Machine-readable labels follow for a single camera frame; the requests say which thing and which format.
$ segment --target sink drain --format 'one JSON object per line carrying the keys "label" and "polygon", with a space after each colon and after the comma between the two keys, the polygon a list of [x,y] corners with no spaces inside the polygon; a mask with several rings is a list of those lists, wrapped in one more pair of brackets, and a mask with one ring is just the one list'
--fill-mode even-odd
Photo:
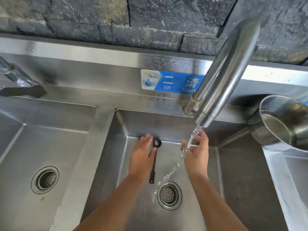
{"label": "sink drain", "polygon": [[165,181],[157,193],[157,199],[163,209],[173,211],[182,202],[182,192],[176,183]]}
{"label": "sink drain", "polygon": [[34,175],[31,181],[31,189],[36,194],[44,194],[56,185],[58,179],[59,171],[56,167],[44,167]]}

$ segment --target stainless steel faucet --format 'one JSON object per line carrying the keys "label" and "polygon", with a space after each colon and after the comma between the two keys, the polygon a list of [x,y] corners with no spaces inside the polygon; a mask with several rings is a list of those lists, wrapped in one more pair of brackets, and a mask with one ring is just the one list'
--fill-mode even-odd
{"label": "stainless steel faucet", "polygon": [[198,90],[183,107],[187,115],[194,115],[196,124],[208,127],[223,109],[250,61],[260,28],[257,19],[249,18],[230,33]]}
{"label": "stainless steel faucet", "polygon": [[45,94],[43,85],[30,78],[17,65],[8,63],[3,57],[0,57],[0,73],[17,84],[17,87],[1,88],[1,96],[28,95],[33,98],[39,98]]}

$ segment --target wall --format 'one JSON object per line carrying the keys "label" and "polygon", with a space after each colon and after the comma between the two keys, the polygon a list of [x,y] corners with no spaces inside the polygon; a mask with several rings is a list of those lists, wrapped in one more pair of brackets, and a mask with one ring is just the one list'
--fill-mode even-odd
{"label": "wall", "polygon": [[253,60],[308,65],[308,0],[0,0],[0,32],[211,56],[252,16]]}

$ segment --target metal container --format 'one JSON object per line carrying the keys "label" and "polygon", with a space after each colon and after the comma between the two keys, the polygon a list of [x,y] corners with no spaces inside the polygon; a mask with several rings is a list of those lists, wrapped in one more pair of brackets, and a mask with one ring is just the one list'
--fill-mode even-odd
{"label": "metal container", "polygon": [[265,97],[248,121],[254,139],[271,151],[308,154],[308,107],[283,95]]}

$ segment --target running water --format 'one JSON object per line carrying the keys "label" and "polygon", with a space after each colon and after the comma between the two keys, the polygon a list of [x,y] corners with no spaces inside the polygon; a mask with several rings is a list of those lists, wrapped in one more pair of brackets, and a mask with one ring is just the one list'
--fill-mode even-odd
{"label": "running water", "polygon": [[[197,125],[197,127],[192,132],[192,135],[190,136],[190,140],[188,141],[187,147],[184,147],[184,149],[182,151],[181,161],[182,161],[182,159],[185,159],[185,157],[187,155],[187,149],[190,149],[190,146],[191,146],[195,136],[197,136],[201,130],[202,130],[202,127]],[[164,180],[157,182],[157,188],[155,189],[155,192],[152,195],[152,203],[154,203],[154,201],[155,201],[155,196],[157,195],[158,189],[159,189],[160,185],[162,184],[162,182],[167,181],[170,178],[170,176],[175,173],[175,171],[179,168],[180,165],[181,165],[181,163],[178,162],[177,166],[174,166],[173,169],[170,171],[170,173],[168,173],[166,176],[164,176]]]}

